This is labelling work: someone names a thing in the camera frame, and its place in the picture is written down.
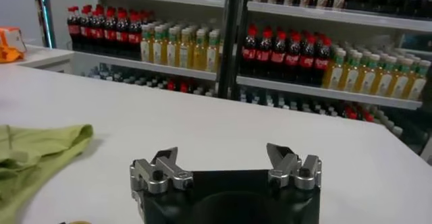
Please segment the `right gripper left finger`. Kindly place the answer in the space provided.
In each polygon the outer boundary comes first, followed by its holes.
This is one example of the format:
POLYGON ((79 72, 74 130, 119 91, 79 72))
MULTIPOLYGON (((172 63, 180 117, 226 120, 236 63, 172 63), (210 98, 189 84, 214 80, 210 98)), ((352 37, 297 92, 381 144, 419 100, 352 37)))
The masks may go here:
POLYGON ((160 150, 151 161, 136 159, 130 165, 130 184, 133 192, 163 194, 169 184, 181 191, 193 187, 191 171, 183 170, 176 164, 178 147, 160 150))

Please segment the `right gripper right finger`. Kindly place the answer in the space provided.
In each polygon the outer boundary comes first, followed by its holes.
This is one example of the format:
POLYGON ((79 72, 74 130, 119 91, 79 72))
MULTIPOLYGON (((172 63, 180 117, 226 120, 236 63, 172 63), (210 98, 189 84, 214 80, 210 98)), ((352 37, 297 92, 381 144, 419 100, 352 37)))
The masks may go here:
POLYGON ((299 190, 321 188, 321 159, 307 155, 302 160, 287 146, 272 143, 266 145, 269 160, 273 166, 268 170, 268 182, 276 189, 294 184, 299 190))

